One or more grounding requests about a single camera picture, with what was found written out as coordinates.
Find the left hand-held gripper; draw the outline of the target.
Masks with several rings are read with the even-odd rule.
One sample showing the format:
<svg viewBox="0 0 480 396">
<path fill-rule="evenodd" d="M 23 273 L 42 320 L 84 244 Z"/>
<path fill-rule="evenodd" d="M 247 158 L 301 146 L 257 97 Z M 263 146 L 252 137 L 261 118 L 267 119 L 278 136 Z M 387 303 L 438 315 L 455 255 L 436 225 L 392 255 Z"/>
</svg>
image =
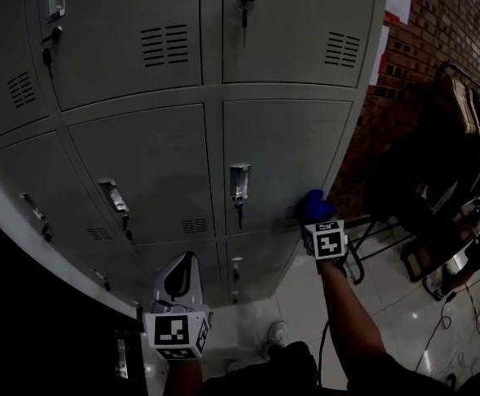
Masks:
<svg viewBox="0 0 480 396">
<path fill-rule="evenodd" d="M 202 358 L 210 331 L 197 256 L 185 252 L 157 275 L 144 315 L 148 344 L 165 361 Z"/>
</svg>

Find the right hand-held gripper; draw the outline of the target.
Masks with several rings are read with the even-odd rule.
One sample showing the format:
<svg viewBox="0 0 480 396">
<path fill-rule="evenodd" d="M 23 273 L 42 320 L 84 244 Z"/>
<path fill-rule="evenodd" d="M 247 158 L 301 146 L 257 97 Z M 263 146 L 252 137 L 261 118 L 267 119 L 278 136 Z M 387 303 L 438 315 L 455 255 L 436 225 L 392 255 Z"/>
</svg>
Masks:
<svg viewBox="0 0 480 396">
<path fill-rule="evenodd" d="M 344 221 L 337 219 L 304 226 L 304 246 L 308 255 L 317 261 L 344 257 L 348 237 Z"/>
</svg>

